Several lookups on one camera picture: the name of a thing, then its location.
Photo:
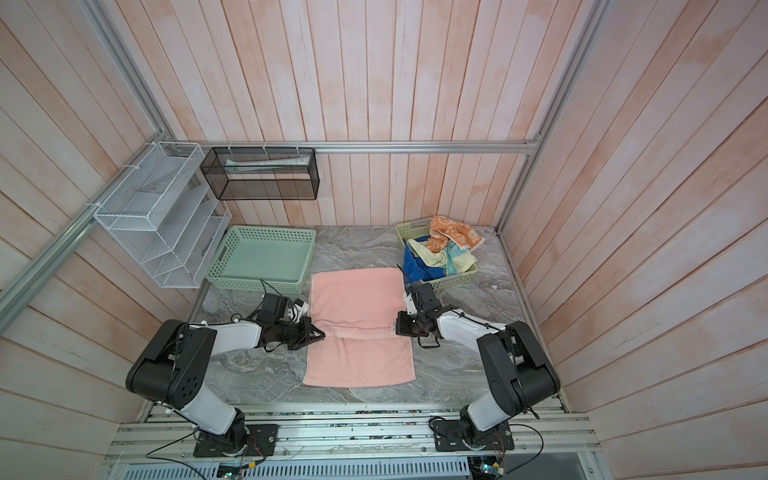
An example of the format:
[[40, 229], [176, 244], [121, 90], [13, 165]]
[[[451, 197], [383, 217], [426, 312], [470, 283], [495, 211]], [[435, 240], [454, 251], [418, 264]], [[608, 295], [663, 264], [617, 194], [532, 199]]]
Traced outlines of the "pink towel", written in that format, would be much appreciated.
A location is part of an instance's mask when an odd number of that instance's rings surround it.
[[395, 333], [406, 310], [397, 268], [315, 273], [310, 317], [325, 338], [308, 347], [303, 383], [314, 387], [371, 388], [415, 380], [408, 337]]

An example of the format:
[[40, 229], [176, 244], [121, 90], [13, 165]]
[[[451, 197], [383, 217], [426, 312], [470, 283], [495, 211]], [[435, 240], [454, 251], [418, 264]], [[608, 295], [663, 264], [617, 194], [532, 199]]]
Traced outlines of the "yellow-green plastic basket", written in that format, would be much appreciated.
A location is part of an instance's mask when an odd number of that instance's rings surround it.
[[[396, 226], [396, 231], [399, 240], [399, 247], [403, 253], [404, 268], [404, 254], [405, 254], [405, 241], [407, 239], [416, 239], [418, 242], [426, 242], [429, 238], [429, 219], [420, 219], [412, 222], [405, 222]], [[452, 276], [445, 276], [444, 278], [432, 281], [423, 281], [432, 285], [435, 291], [445, 290], [447, 288], [458, 287], [468, 284], [478, 272], [477, 265], [466, 273], [457, 274]], [[405, 282], [409, 284], [413, 281], [405, 272]]]

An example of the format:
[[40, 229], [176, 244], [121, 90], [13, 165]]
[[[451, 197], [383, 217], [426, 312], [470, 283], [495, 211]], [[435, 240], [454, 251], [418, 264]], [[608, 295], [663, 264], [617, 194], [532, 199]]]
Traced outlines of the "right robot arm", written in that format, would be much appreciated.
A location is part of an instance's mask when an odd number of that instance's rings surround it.
[[532, 329], [522, 321], [492, 323], [438, 300], [425, 282], [405, 287], [406, 309], [398, 313], [395, 333], [421, 340], [433, 337], [432, 348], [452, 341], [479, 355], [488, 392], [465, 406], [457, 420], [432, 417], [428, 426], [440, 452], [512, 448], [509, 420], [533, 411], [555, 395], [560, 379]]

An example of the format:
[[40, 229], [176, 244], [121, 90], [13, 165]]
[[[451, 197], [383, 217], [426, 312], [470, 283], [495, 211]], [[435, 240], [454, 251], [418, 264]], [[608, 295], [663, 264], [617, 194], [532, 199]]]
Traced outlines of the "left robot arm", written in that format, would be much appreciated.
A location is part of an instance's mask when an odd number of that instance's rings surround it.
[[249, 315], [234, 314], [225, 323], [167, 320], [130, 368], [126, 388], [195, 425], [198, 442], [214, 452], [241, 455], [253, 446], [245, 414], [206, 385], [210, 359], [271, 344], [298, 350], [324, 340], [307, 310], [299, 299], [266, 293]]

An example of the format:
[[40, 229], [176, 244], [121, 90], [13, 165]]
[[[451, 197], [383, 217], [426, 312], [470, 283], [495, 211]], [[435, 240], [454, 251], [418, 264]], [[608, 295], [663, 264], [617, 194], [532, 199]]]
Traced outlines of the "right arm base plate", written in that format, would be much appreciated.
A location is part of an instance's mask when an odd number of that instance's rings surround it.
[[433, 433], [435, 448], [439, 452], [469, 450], [495, 450], [506, 452], [514, 449], [509, 424], [502, 422], [481, 432], [466, 419], [448, 420], [434, 416], [428, 420]]

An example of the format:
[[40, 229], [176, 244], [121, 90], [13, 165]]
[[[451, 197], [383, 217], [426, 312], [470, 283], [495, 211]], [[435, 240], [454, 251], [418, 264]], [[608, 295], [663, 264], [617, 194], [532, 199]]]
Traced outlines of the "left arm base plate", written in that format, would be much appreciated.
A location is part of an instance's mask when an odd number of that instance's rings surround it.
[[270, 457], [275, 451], [278, 430], [277, 424], [242, 424], [233, 426], [223, 435], [201, 431], [196, 440], [193, 457]]

